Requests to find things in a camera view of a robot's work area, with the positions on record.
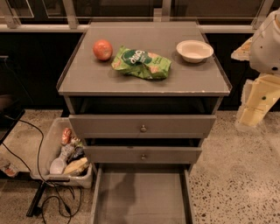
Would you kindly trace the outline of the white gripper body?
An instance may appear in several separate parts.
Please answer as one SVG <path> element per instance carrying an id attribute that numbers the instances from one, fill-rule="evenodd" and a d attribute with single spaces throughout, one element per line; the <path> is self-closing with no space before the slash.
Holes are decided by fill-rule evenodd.
<path id="1" fill-rule="evenodd" d="M 280 98 L 280 77 L 261 73 L 255 80 L 255 88 L 262 101 L 277 101 Z"/>

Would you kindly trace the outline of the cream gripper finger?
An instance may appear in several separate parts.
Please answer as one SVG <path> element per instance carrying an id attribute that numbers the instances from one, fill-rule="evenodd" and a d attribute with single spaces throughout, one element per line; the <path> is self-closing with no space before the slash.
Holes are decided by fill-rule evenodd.
<path id="1" fill-rule="evenodd" d="M 252 38 L 247 39 L 240 47 L 232 52 L 231 58 L 233 60 L 249 61 L 251 43 Z"/>
<path id="2" fill-rule="evenodd" d="M 237 122 L 248 127 L 257 126 L 280 99 L 262 101 L 256 92 L 255 80 L 246 80 L 241 95 L 241 106 L 236 115 Z"/>

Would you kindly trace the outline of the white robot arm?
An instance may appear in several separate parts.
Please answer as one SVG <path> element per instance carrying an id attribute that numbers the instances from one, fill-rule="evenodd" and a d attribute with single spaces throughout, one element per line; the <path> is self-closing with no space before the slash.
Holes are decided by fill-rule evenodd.
<path id="1" fill-rule="evenodd" d="M 272 11 L 231 58 L 247 60 L 260 73 L 244 85 L 237 117 L 238 123 L 255 127 L 280 99 L 280 9 Z"/>

